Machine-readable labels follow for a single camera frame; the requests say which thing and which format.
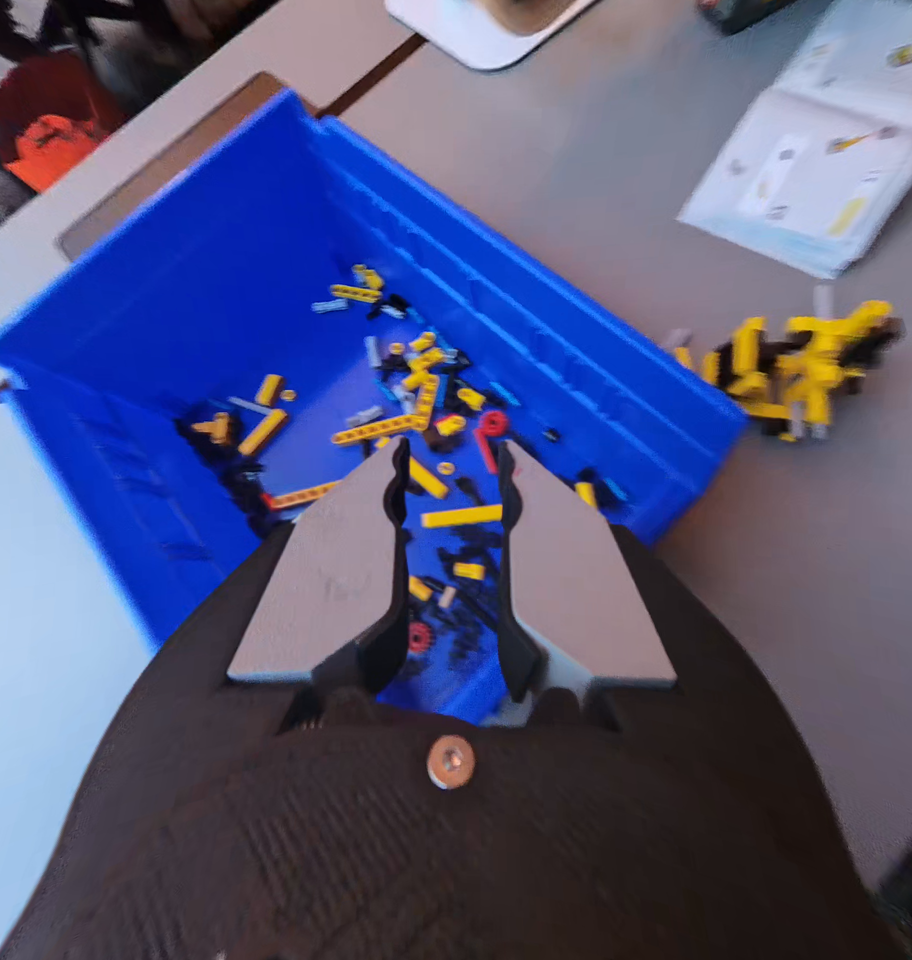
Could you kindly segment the pile of lego pieces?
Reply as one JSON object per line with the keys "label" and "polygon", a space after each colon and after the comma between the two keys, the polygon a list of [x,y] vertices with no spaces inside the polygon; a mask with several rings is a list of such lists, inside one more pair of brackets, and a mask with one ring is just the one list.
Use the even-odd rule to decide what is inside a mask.
{"label": "pile of lego pieces", "polygon": [[411,655],[425,660],[435,638],[449,632],[450,661],[460,665],[479,645],[482,630],[494,633],[500,535],[496,490],[498,444],[514,440],[519,406],[495,383],[486,388],[467,378],[473,362],[441,339],[435,329],[411,342],[363,341],[372,378],[369,392],[355,397],[381,402],[350,415],[335,430],[338,407],[326,395],[314,407],[322,426],[306,420],[290,426],[297,401],[284,377],[268,374],[252,399],[216,397],[198,402],[174,421],[198,459],[214,474],[260,538],[336,491],[350,475],[350,454],[362,461],[399,438],[422,443],[411,453],[407,493],[431,498],[442,519],[421,524],[416,554],[436,550],[436,568],[410,577],[417,626]]}

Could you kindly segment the lego instruction booklet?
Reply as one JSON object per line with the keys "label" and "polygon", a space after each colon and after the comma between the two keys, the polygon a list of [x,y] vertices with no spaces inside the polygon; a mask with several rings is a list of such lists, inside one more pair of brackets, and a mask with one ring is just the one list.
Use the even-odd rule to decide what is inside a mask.
{"label": "lego instruction booklet", "polygon": [[912,2],[833,2],[677,220],[833,280],[912,188]]}

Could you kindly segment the white stand base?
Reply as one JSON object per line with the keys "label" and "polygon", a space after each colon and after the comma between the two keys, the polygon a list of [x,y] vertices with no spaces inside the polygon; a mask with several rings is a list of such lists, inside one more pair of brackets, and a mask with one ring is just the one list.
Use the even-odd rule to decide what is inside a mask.
{"label": "white stand base", "polygon": [[533,2],[528,23],[507,24],[515,2],[386,1],[387,14],[456,63],[478,73],[518,64],[577,20],[594,1]]}

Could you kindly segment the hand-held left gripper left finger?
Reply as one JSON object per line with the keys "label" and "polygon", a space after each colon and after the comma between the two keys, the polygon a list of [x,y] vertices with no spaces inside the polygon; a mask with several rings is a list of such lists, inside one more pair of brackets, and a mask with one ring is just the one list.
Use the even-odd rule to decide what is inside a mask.
{"label": "hand-held left gripper left finger", "polygon": [[229,680],[378,694],[397,676],[409,643],[409,462],[409,440],[391,438],[294,523]]}

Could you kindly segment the blue plastic bin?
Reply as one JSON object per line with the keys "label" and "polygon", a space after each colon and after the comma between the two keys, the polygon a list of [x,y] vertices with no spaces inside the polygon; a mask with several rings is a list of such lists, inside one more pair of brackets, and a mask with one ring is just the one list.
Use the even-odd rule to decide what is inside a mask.
{"label": "blue plastic bin", "polygon": [[[718,390],[333,119],[280,93],[92,248],[0,331],[12,403],[159,651],[117,715],[151,733],[320,726],[355,687],[404,719],[467,732],[510,697],[495,632],[460,664],[427,657],[409,589],[407,657],[379,693],[244,683],[227,670],[296,521],[252,530],[176,431],[199,402],[251,400],[268,375],[290,426],[335,430],[382,401],[364,339],[426,330],[467,379],[516,401],[522,449],[609,523],[677,672],[669,690],[603,689],[605,724],[717,707],[754,666],[649,547],[707,489],[746,417]],[[500,446],[513,439],[498,443]],[[502,546],[500,509],[495,530]]]}

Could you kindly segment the orange red bag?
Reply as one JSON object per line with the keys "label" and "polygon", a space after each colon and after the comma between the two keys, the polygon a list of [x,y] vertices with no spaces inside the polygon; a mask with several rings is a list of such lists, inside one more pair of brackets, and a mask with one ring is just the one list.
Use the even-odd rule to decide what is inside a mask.
{"label": "orange red bag", "polygon": [[44,193],[127,119],[74,50],[30,57],[0,81],[0,160],[32,192]]}

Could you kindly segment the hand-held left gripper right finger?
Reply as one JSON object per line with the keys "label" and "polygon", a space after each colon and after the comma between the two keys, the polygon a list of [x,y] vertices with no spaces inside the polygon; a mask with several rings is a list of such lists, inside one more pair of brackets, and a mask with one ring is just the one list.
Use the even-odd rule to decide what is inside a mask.
{"label": "hand-held left gripper right finger", "polygon": [[497,651],[512,701],[671,690],[677,672],[604,515],[513,440],[497,463]]}

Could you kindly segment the yellow black lego model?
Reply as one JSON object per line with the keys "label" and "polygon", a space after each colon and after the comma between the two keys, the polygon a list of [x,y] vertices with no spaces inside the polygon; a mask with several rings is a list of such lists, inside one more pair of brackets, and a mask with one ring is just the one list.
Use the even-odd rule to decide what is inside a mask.
{"label": "yellow black lego model", "polygon": [[834,423],[834,399],[858,395],[906,327],[893,305],[879,299],[837,316],[829,284],[815,289],[813,309],[812,315],[788,318],[776,340],[766,318],[746,318],[700,363],[690,350],[690,330],[673,330],[661,346],[735,402],[763,435],[786,443],[823,441]]}

